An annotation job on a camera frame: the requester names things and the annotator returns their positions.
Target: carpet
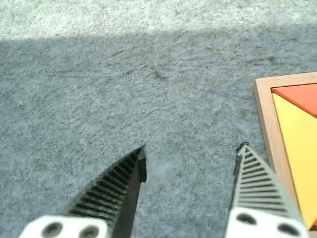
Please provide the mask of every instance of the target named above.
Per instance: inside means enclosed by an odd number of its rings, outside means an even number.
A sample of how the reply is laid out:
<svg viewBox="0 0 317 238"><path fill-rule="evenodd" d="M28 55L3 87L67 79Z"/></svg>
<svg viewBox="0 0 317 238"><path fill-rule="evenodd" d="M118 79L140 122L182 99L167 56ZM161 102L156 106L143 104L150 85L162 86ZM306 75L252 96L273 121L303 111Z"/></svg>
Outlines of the carpet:
<svg viewBox="0 0 317 238"><path fill-rule="evenodd" d="M0 236L146 144L132 237L224 235L256 78L317 71L312 0L0 2Z"/></svg>

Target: yellow puzzle piece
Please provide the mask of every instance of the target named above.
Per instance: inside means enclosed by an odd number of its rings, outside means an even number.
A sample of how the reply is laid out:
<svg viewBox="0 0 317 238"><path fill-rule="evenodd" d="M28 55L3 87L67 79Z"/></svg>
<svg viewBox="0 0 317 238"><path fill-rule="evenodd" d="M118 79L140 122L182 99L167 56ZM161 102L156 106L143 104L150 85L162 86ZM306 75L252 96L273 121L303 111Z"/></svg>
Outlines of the yellow puzzle piece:
<svg viewBox="0 0 317 238"><path fill-rule="evenodd" d="M317 118L272 95L301 214L309 230L317 218Z"/></svg>

